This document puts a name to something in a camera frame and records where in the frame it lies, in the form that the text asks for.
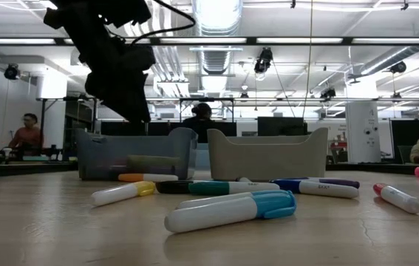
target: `metal frame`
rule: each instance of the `metal frame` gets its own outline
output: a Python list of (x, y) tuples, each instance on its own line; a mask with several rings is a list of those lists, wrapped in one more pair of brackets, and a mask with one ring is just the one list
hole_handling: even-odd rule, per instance
[(232, 123), (235, 122), (234, 120), (234, 107), (235, 107), (235, 100), (234, 98), (180, 98), (180, 123), (183, 121), (183, 117), (181, 115), (181, 113), (184, 111), (183, 109), (183, 101), (190, 101), (190, 104), (192, 104), (194, 101), (199, 101), (201, 103), (207, 103), (207, 102), (215, 102), (215, 101), (220, 101), (220, 102), (224, 102), (224, 101), (230, 101), (232, 103)]
[[(419, 37), (385, 37), (385, 36), (355, 36), (355, 37), (342, 37), (342, 36), (313, 36), (311, 43), (309, 36), (231, 36), (224, 38), (224, 41), (214, 41), (215, 37), (151, 37), (143, 38), (136, 45), (152, 46), (221, 46), (221, 45), (235, 45), (235, 46), (388, 46), (388, 47), (409, 47), (418, 46)], [(272, 41), (258, 41), (260, 38), (269, 38)], [(375, 43), (357, 42), (356, 39), (376, 39)], [(200, 41), (193, 42), (191, 39), (198, 39)], [(44, 40), (43, 43), (30, 43), (29, 40)], [(134, 38), (126, 38), (127, 43), (131, 43)], [(0, 38), (0, 46), (36, 46), (36, 47), (62, 47), (74, 46), (71, 38)]]
[[(40, 143), (44, 142), (44, 127), (45, 127), (45, 113), (47, 110), (55, 104), (57, 101), (85, 101), (85, 100), (93, 100), (94, 104), (92, 106), (92, 124), (91, 124), (91, 131), (95, 133), (96, 130), (96, 111), (98, 110), (98, 99), (96, 98), (76, 98), (76, 97), (65, 97), (65, 98), (36, 98), (36, 100), (41, 101), (41, 122), (40, 122)], [(47, 107), (47, 101), (53, 100), (52, 104)]]

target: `teal marker cap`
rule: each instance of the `teal marker cap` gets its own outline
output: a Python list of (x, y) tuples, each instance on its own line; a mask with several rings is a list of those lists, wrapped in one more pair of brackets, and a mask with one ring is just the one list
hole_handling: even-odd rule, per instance
[(227, 182), (192, 183), (188, 188), (189, 192), (195, 195), (222, 196), (229, 194), (229, 183)]

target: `table surface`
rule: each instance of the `table surface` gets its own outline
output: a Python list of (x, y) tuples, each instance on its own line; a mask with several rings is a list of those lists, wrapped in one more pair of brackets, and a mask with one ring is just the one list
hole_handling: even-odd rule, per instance
[(155, 194), (92, 208), (118, 185), (77, 172), (0, 177), (0, 265), (419, 265), (419, 215), (379, 198), (374, 183), (419, 197), (419, 179), (327, 172), (361, 182), (358, 199), (296, 195), (295, 215), (172, 234), (163, 220), (190, 195)]

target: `green object in bin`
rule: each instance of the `green object in bin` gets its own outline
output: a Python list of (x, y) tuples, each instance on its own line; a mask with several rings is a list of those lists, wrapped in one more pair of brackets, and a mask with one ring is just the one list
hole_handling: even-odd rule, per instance
[(180, 164), (179, 157), (161, 157), (147, 155), (127, 156), (127, 167), (129, 168), (165, 168), (176, 167)]

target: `gray plastic bin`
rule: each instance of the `gray plastic bin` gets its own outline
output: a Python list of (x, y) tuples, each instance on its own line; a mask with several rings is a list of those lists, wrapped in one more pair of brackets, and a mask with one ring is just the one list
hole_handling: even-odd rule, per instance
[(129, 155), (177, 158), (175, 166), (157, 166), (146, 173), (175, 174), (180, 180), (193, 177), (196, 165), (197, 133), (177, 128), (164, 137), (106, 136), (76, 130), (79, 177), (82, 180), (116, 180), (129, 173)]

